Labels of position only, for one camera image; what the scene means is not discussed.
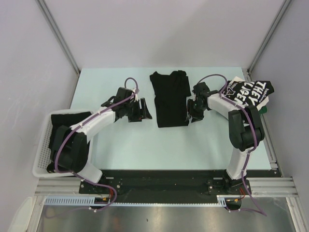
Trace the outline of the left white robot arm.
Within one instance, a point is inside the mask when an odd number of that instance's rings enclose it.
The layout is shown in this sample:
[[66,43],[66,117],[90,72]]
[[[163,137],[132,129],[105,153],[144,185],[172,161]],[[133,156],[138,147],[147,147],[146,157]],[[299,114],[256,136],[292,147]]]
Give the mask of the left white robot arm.
[[145,98],[138,98],[138,89],[120,87],[100,108],[70,126],[57,128],[51,147],[51,161],[57,173],[72,173],[90,182],[90,188],[102,193],[107,182],[102,171],[90,161],[91,141],[106,126],[127,117],[129,122],[152,119]]

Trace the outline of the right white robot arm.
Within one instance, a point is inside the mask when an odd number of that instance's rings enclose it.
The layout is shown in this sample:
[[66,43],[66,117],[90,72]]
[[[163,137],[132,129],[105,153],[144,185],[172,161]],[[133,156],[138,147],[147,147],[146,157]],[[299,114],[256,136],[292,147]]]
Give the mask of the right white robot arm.
[[233,152],[225,170],[223,189],[228,194],[234,194],[240,188],[239,181],[246,176],[250,153],[256,150],[265,137],[259,112],[254,105],[244,106],[217,90],[211,91],[204,82],[196,84],[193,93],[195,98],[187,101],[191,122],[201,121],[206,110],[216,111],[228,120]]

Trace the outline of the white plastic laundry basket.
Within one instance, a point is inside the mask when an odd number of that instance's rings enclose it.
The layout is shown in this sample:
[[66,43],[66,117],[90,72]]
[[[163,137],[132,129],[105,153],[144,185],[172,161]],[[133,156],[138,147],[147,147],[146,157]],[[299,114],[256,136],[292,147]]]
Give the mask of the white plastic laundry basket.
[[55,178],[55,177],[67,177],[72,176],[72,173],[49,173],[47,171],[47,166],[51,163],[50,154],[51,150],[49,148],[50,137],[52,134],[53,124],[52,115],[74,115],[79,113],[89,112],[93,114],[93,111],[88,109],[64,109],[50,112],[44,118],[42,125],[42,132],[32,168],[32,173],[38,178]]

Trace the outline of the black graphic t shirt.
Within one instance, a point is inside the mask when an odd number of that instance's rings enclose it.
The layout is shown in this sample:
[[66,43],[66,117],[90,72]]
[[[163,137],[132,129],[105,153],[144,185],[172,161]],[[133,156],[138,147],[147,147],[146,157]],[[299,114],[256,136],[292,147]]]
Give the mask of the black graphic t shirt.
[[156,120],[159,128],[188,126],[187,98],[191,96],[187,73],[182,70],[171,74],[150,75],[154,89]]

